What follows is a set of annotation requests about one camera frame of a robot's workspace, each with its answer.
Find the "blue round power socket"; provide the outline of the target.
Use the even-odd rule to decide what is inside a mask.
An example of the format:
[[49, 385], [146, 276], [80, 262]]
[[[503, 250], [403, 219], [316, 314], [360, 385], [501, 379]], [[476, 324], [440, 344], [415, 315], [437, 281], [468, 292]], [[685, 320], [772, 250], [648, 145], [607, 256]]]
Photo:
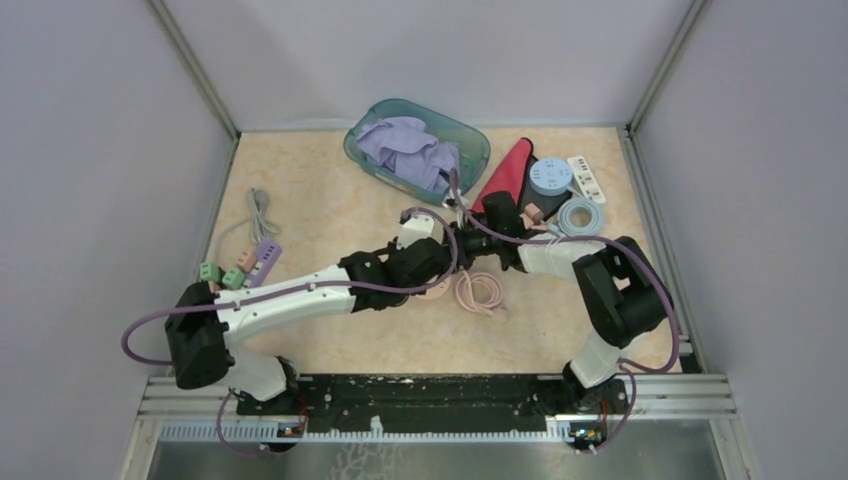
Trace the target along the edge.
[[573, 169], [561, 158], [539, 159], [530, 167], [529, 180], [537, 194], [546, 197], [559, 196], [570, 189]]

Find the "white power strip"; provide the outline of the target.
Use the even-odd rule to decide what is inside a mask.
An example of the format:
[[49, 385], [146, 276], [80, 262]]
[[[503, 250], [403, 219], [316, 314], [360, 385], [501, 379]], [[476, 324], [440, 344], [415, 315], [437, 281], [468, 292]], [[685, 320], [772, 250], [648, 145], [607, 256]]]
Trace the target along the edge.
[[579, 194], [603, 205], [607, 202], [600, 184], [584, 156], [573, 156], [566, 159], [573, 172], [572, 184]]

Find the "green plug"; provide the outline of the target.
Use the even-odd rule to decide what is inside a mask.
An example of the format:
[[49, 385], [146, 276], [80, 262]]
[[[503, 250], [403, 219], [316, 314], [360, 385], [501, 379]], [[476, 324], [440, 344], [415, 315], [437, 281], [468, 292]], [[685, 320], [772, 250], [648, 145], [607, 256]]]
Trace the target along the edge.
[[198, 270], [200, 281], [220, 283], [223, 270], [214, 262], [203, 262]]
[[241, 289], [244, 286], [245, 281], [246, 274], [238, 267], [228, 269], [221, 279], [223, 286], [229, 290]]

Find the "pink round power socket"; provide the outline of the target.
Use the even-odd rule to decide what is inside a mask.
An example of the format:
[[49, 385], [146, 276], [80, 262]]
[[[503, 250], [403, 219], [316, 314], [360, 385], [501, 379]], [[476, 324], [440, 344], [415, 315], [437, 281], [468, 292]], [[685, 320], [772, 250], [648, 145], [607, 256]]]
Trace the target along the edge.
[[436, 300], [436, 299], [444, 296], [445, 294], [447, 294], [450, 291], [450, 289], [451, 289], [451, 279], [447, 278], [444, 281], [436, 284], [432, 288], [429, 288], [428, 290], [426, 290], [424, 292], [424, 294], [421, 296], [421, 299], [427, 300], [427, 301]]

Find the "purple power strip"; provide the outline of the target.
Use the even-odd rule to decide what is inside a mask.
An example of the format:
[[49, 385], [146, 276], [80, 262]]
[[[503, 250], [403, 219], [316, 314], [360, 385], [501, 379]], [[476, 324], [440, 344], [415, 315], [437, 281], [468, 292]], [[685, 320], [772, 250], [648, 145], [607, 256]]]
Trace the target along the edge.
[[243, 286], [245, 288], [261, 286], [276, 265], [281, 254], [282, 248], [276, 241], [263, 239], [254, 248], [251, 255], [253, 261], [248, 263], [251, 269], [245, 273], [246, 278]]

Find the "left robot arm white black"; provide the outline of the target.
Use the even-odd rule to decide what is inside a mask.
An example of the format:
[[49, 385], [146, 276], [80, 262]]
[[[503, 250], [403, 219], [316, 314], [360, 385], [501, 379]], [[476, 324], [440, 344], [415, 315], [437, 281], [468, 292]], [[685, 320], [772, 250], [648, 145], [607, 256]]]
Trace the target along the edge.
[[288, 413], [300, 399], [296, 368], [245, 348], [248, 340], [297, 321], [399, 306], [447, 279], [456, 266], [454, 243], [425, 238], [402, 249], [355, 252], [316, 273], [265, 287], [213, 293], [195, 284], [165, 323], [176, 385], [222, 385]]

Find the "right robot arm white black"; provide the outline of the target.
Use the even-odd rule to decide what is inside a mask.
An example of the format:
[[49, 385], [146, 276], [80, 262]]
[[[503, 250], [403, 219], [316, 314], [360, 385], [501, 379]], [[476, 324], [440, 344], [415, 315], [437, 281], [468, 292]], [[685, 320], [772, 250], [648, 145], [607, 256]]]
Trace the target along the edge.
[[636, 339], [663, 322], [679, 329], [668, 288], [633, 238], [532, 232], [505, 191], [487, 195], [480, 213], [457, 207], [470, 230], [497, 248], [506, 268], [578, 286], [592, 331], [564, 368], [563, 398], [572, 410], [590, 411], [602, 398], [601, 384], [638, 365], [625, 354]]

